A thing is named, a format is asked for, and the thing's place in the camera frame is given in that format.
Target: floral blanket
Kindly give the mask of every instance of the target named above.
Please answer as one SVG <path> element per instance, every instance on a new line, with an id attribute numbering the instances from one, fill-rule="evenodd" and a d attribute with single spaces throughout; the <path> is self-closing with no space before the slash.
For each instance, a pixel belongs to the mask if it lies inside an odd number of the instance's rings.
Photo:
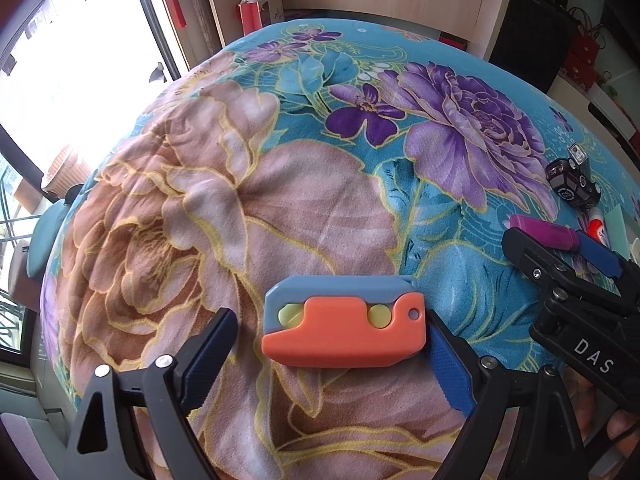
<path id="1" fill-rule="evenodd" d="M 372 23 L 259 30 L 169 86 L 84 186 L 47 269 L 47 353 L 77 404 L 98 364 L 145 367 L 228 307 L 238 342 L 190 416 L 222 478 L 431 478 L 463 419 L 424 357 L 271 362 L 264 295 L 291 274 L 412 274 L 478 354 L 537 370 L 552 357 L 527 331 L 536 289 L 500 240 L 513 213 L 584 226 L 544 175 L 574 140 L 604 211 L 634 212 L 638 187 L 593 135 L 495 66 Z M 170 478 L 137 417 L 156 475 Z"/>

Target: orange and blue plastic toy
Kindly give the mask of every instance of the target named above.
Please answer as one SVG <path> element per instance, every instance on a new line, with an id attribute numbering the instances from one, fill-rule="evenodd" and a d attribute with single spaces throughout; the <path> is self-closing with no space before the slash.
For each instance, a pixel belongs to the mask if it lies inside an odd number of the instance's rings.
<path id="1" fill-rule="evenodd" d="M 412 276 L 290 276 L 265 298 L 262 352 L 284 365 L 391 366 L 425 343 Z"/>

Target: white lettering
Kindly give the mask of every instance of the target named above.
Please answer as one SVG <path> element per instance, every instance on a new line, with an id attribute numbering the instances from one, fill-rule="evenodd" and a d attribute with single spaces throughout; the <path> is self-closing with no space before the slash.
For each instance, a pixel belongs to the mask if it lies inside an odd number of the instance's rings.
<path id="1" fill-rule="evenodd" d="M 609 371 L 609 366 L 613 365 L 613 361 L 611 359 L 607 359 L 604 361 L 604 367 L 600 367 L 600 371 L 603 374 L 606 374 Z"/>
<path id="2" fill-rule="evenodd" d="M 589 343 L 586 339 L 580 339 L 580 342 L 578 343 L 578 346 L 575 347 L 574 352 L 578 353 L 578 354 L 584 354 L 587 350 L 587 348 L 589 348 Z"/>
<path id="3" fill-rule="evenodd" d="M 593 361 L 593 366 L 598 362 L 598 357 L 600 357 L 600 350 L 598 350 L 595 354 L 587 357 L 587 361 Z"/>

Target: yellow button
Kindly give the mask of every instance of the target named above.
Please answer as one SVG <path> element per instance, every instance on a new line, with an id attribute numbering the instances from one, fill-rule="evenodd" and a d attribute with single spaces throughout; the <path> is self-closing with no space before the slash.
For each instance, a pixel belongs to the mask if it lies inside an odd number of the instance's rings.
<path id="1" fill-rule="evenodd" d="M 376 328 L 384 328 L 391 323 L 391 309 L 382 304 L 373 305 L 367 312 L 367 319 Z"/>
<path id="2" fill-rule="evenodd" d="M 284 328 L 295 328 L 302 323 L 304 310 L 302 303 L 287 303 L 278 311 L 278 321 Z"/>

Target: metal bolt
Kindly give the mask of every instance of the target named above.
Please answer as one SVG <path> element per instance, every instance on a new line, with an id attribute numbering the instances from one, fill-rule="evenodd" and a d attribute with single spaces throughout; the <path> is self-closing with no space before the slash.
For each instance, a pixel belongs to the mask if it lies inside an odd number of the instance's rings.
<path id="1" fill-rule="evenodd" d="M 486 368 L 487 370 L 493 370 L 498 365 L 498 359 L 491 355 L 485 355 L 480 359 L 480 364 L 482 368 Z"/>
<path id="2" fill-rule="evenodd" d="M 111 367 L 109 365 L 98 365 L 94 374 L 96 377 L 104 377 L 109 372 L 111 372 Z"/>
<path id="3" fill-rule="evenodd" d="M 556 370 L 556 368 L 552 365 L 544 365 L 542 369 L 545 375 L 548 375 L 549 377 L 555 377 L 556 375 L 558 375 L 558 370 Z"/>
<path id="4" fill-rule="evenodd" d="M 551 293 L 554 295 L 554 298 L 556 298 L 556 300 L 558 301 L 566 301 L 569 299 L 569 295 L 566 293 L 564 288 L 560 288 L 556 286 L 556 288 L 552 290 Z"/>
<path id="5" fill-rule="evenodd" d="M 158 368 L 167 368 L 171 366 L 171 363 L 174 362 L 174 358 L 168 354 L 161 355 L 158 359 L 156 359 L 156 366 Z"/>

